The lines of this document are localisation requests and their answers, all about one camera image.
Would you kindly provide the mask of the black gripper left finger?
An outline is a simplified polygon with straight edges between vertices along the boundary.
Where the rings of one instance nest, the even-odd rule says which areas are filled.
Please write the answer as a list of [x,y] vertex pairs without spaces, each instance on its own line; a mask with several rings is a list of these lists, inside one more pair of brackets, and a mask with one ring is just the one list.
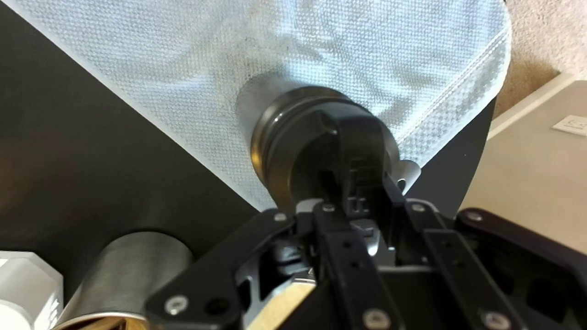
[[145,303],[152,330],[244,330],[290,285],[308,283],[297,223],[264,212],[233,232]]

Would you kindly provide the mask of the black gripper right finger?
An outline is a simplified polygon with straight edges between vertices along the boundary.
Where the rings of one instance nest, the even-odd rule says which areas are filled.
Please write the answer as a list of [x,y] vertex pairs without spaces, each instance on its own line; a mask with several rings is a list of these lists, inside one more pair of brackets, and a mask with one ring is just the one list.
[[390,192],[392,330],[587,330],[587,258],[484,210]]

